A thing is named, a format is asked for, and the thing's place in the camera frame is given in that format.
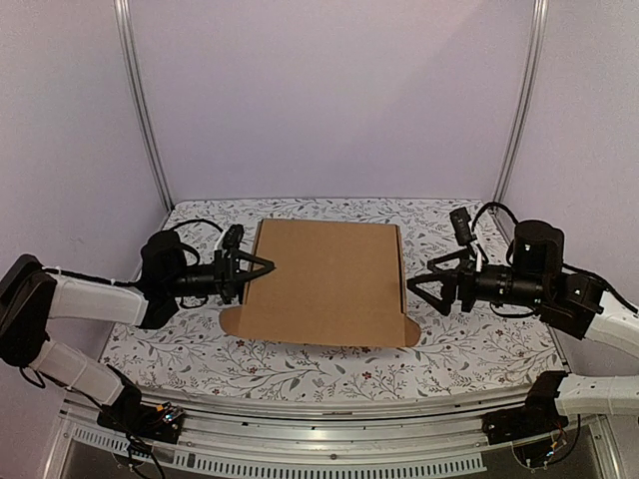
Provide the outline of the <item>brown cardboard box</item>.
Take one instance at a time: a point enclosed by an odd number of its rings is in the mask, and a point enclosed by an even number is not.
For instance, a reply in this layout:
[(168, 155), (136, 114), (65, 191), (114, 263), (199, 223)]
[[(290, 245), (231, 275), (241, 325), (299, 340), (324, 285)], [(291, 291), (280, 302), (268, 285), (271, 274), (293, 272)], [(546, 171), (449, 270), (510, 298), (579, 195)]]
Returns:
[(220, 313), (225, 333), (326, 346), (417, 345), (399, 226), (264, 219), (254, 253), (275, 268), (248, 284), (242, 305)]

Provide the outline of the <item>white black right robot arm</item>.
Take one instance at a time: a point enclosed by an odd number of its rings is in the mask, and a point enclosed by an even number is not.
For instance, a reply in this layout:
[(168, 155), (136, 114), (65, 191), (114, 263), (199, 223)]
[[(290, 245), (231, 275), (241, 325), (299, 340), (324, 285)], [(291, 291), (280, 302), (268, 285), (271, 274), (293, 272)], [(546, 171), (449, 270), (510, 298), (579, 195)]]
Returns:
[[(601, 276), (563, 261), (564, 233), (537, 220), (514, 228), (510, 264), (483, 264), (467, 248), (431, 260), (428, 272), (407, 288), (442, 315), (454, 302), (464, 312), (484, 301), (523, 306), (553, 329), (576, 339), (638, 354), (638, 308)], [(636, 376), (588, 377), (546, 371), (533, 383), (516, 426), (536, 435), (554, 417), (577, 414), (635, 415)]]

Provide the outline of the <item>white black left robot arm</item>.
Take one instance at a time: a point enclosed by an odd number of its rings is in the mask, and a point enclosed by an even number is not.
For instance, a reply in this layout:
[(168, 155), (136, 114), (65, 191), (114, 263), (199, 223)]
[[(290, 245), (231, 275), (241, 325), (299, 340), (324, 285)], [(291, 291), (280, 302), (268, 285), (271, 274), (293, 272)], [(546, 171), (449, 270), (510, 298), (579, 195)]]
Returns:
[(245, 285), (275, 264), (241, 250), (244, 229), (233, 225), (209, 263), (189, 262), (198, 252), (174, 230), (151, 236), (141, 249), (142, 269), (133, 282), (47, 268), (21, 255), (1, 280), (1, 359), (29, 368), (93, 399), (128, 433), (148, 425), (139, 388), (117, 369), (52, 339), (53, 319), (122, 323), (158, 330), (179, 312), (184, 297), (218, 296), (229, 304)]

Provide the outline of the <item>floral patterned table mat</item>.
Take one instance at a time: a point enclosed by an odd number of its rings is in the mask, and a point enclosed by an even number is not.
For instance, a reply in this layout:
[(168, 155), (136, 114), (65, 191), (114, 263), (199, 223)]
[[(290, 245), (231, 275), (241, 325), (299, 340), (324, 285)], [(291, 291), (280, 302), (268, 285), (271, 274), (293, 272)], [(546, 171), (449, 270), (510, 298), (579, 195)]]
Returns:
[[(251, 246), (265, 218), (394, 224), (408, 275), (455, 248), (452, 200), (271, 199), (183, 202), (168, 218), (204, 260), (218, 228), (245, 227)], [(442, 316), (412, 298), (421, 328), (413, 348), (321, 347), (250, 341), (225, 334), (221, 304), (196, 300), (162, 329), (116, 325), (102, 354), (134, 382), (154, 389), (248, 399), (346, 402), (423, 399), (528, 386), (564, 365), (548, 328), (535, 319), (495, 315), (484, 303)]]

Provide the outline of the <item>aluminium front rail base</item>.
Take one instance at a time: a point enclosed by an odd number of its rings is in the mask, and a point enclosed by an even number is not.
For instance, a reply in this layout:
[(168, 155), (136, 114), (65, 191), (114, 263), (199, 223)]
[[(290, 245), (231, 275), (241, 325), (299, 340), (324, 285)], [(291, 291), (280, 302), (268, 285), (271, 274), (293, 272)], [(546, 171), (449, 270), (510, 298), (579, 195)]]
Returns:
[(557, 456), (536, 469), (520, 457), (540, 437), (492, 445), (486, 412), (521, 404), (520, 387), (381, 402), (272, 402), (166, 392), (185, 408), (178, 441), (153, 456), (128, 454), (121, 433), (97, 423), (96, 408), (68, 396), (56, 422), (47, 478), (620, 478), (608, 420), (582, 415)]

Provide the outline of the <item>aluminium left frame post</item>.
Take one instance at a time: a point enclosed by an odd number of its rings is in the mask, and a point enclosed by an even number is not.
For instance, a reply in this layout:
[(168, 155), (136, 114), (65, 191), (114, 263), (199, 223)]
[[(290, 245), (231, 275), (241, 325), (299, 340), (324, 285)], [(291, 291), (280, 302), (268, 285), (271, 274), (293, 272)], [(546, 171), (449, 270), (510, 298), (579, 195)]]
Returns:
[(167, 213), (170, 213), (175, 207), (175, 202), (162, 164), (151, 113), (144, 91), (141, 63), (137, 51), (131, 14), (131, 4), (127, 0), (115, 0), (113, 4), (124, 67), (143, 147), (161, 205)]

